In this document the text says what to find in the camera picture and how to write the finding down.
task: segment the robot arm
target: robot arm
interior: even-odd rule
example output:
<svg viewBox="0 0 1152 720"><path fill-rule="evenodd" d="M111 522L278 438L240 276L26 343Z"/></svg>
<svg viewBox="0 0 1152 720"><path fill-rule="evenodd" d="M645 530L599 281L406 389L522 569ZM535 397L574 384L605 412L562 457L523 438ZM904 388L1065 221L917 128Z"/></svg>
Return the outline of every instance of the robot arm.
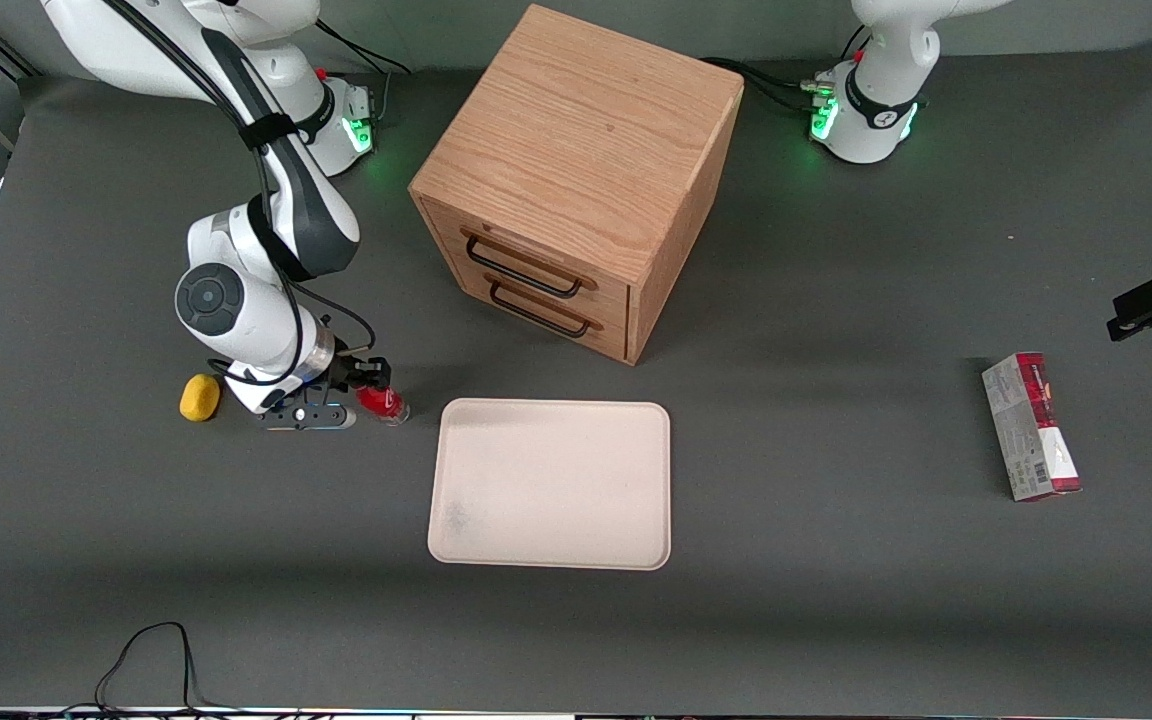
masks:
<svg viewBox="0 0 1152 720"><path fill-rule="evenodd" d="M41 2L65 45L96 77L142 94L214 104L259 164L260 195L189 228L191 268L175 293L188 331L233 357L225 374L234 395L252 414L265 414L308 382L357 377L355 361L340 355L343 343L289 288L349 264L357 219L251 56L226 32L200 23L188 8L197 10L197 0ZM308 6L316 15L316 1L280 5L287 14ZM212 17L227 15L220 9Z"/></svg>
<svg viewBox="0 0 1152 720"><path fill-rule="evenodd" d="M932 24L1010 1L852 0L873 40L863 61L846 60L817 74L812 86L827 88L829 97L813 120L813 141L850 162L886 159L909 136L915 99L941 59L941 36Z"/></svg>
<svg viewBox="0 0 1152 720"><path fill-rule="evenodd" d="M310 154L328 176L371 149L371 94L340 78L319 78L288 36L319 18L319 0L182 0L203 26L243 50L283 112L296 120Z"/></svg>

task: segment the yellow object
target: yellow object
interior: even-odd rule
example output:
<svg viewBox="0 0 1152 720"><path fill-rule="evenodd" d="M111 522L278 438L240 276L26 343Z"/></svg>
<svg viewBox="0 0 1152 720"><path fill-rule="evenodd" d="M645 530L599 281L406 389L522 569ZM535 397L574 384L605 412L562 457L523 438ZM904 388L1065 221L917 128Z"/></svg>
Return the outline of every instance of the yellow object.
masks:
<svg viewBox="0 0 1152 720"><path fill-rule="evenodd" d="M180 393L180 415L192 423L211 419L220 406L220 382L211 376L197 374L184 382Z"/></svg>

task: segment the gray table surface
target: gray table surface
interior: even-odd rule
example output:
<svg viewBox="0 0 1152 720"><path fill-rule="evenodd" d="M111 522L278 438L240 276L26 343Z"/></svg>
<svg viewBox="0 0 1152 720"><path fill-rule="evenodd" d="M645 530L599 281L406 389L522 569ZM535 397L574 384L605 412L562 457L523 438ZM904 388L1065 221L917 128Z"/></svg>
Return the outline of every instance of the gray table surface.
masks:
<svg viewBox="0 0 1152 720"><path fill-rule="evenodd" d="M346 433L177 416L209 355L172 311L185 228L255 190L220 114L28 89L0 196L0 705L85 700L176 619L209 696L247 706L1152 717L1152 332L1102 326L1152 276L1152 46L947 59L878 167L749 94L637 367L444 267L406 184L475 77L396 78L338 181L365 242L314 287L366 311L416 407ZM978 370L1018 350L1048 354L1082 495L1010 500ZM667 407L668 564L434 561L461 396ZM172 705L174 643L111 699Z"/></svg>

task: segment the drawer handle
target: drawer handle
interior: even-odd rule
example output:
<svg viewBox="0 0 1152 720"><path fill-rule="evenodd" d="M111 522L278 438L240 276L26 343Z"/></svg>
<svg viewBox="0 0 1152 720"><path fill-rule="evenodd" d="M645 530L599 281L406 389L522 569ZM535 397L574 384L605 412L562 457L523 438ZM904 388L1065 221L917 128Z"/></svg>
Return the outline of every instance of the drawer handle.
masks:
<svg viewBox="0 0 1152 720"><path fill-rule="evenodd" d="M526 287L531 287L535 288L536 290L544 291L545 295L553 295L554 297L559 297L560 300L571 300L573 297L576 296L576 291L579 291L579 278L573 281L573 287L568 288L568 290L559 290L559 288L552 285L540 282L536 278L526 276L525 274L520 273L517 270L507 268L505 265L497 263L495 260L492 260L490 258L484 258L484 256L480 256L477 252L475 252L475 248L477 245L479 245L479 238L470 236L470 241L465 243L465 252L470 255L470 260L475 260L475 263L483 265L484 268L493 268L495 272L502 274L503 276L507 276L509 279L515 279L515 281L522 282Z"/></svg>
<svg viewBox="0 0 1152 720"><path fill-rule="evenodd" d="M571 338L573 340L579 340L579 338L585 336L585 333L589 333L590 328L589 320L582 323L579 328L575 331L573 331L571 328L564 328L562 327L562 325L559 325L553 320L547 320L545 318L541 318L539 314L532 313L532 311L526 310L525 306L517 306L513 304L513 302L509 302L508 300L502 300L502 297L497 295L498 290L500 290L500 283L498 281L492 281L492 291L488 293L488 296L492 297L492 302L495 302L495 304L498 304L499 306L503 306L503 309L511 311L511 313L514 314L521 316L521 318L525 318L528 320L531 320L531 323L543 325L543 327L550 328L556 332L558 334L561 334L561 336L563 338Z"/></svg>

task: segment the red bottle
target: red bottle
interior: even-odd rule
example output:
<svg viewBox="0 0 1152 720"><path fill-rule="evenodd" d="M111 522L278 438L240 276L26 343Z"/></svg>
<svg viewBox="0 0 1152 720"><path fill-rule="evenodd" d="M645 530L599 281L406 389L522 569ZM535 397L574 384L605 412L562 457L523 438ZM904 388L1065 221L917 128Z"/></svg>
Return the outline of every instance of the red bottle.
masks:
<svg viewBox="0 0 1152 720"><path fill-rule="evenodd" d="M402 425L412 414L411 406L392 387L359 387L355 395L358 396L358 404L387 425Z"/></svg>

